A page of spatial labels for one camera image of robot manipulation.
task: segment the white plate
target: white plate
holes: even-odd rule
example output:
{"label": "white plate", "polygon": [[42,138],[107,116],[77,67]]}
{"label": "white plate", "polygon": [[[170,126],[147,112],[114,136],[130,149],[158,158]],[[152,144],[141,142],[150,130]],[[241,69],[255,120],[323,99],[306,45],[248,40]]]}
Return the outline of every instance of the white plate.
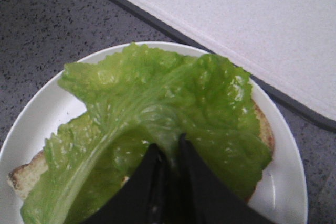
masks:
{"label": "white plate", "polygon": [[[170,42],[139,42],[149,47],[200,56],[197,48]],[[91,54],[82,62],[96,63],[106,55],[121,51],[119,45]],[[52,78],[23,109],[0,152],[0,223],[22,223],[20,199],[7,185],[6,176],[15,167],[28,163],[42,148],[44,139],[58,125],[85,111],[84,105],[57,85],[60,73]],[[276,223],[307,223],[307,188],[303,165],[294,138],[277,107],[253,81],[253,99],[268,118],[275,136],[273,161],[264,170],[249,204]]]}

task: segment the lettuce leaf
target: lettuce leaf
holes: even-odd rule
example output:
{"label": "lettuce leaf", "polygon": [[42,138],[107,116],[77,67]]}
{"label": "lettuce leaf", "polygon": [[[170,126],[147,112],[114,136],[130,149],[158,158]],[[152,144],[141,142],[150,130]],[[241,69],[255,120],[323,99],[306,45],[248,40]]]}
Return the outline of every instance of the lettuce leaf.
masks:
{"label": "lettuce leaf", "polygon": [[249,73],[227,58],[131,44],[98,64],[65,65],[59,85],[87,111],[46,140],[49,170],[24,202],[25,223],[79,223],[120,189],[150,143],[175,170],[184,132],[241,198],[271,160],[258,137]]}

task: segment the speckled granite countertop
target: speckled granite countertop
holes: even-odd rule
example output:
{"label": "speckled granite countertop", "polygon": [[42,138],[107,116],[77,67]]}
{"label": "speckled granite countertop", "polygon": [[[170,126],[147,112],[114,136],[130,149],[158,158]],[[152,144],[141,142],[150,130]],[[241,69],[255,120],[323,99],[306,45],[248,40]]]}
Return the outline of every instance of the speckled granite countertop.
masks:
{"label": "speckled granite countertop", "polygon": [[[111,0],[0,0],[0,146],[65,62],[131,41],[174,41]],[[336,134],[278,104],[303,160],[309,223],[336,223]]]}

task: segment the gray countertop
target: gray countertop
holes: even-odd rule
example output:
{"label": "gray countertop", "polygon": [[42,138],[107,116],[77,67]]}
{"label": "gray countertop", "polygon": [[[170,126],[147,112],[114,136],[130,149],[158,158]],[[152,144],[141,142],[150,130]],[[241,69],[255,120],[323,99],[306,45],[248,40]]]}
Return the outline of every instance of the gray countertop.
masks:
{"label": "gray countertop", "polygon": [[[131,41],[174,41],[111,0],[0,0],[0,146],[66,62]],[[309,223],[336,223],[336,134],[276,103],[299,147]]]}

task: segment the bread slice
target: bread slice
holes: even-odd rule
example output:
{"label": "bread slice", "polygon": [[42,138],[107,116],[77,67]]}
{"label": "bread slice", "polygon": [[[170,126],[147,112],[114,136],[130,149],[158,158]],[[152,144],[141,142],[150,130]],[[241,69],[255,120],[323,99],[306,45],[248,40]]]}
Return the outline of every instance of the bread slice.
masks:
{"label": "bread slice", "polygon": [[[274,136],[270,124],[264,113],[256,104],[254,105],[255,114],[260,120],[260,138],[270,148],[274,149]],[[48,169],[43,151],[37,153],[31,162],[15,168],[8,174],[8,184],[13,187],[15,193],[24,200],[32,190],[36,182],[38,182],[42,173]]]}

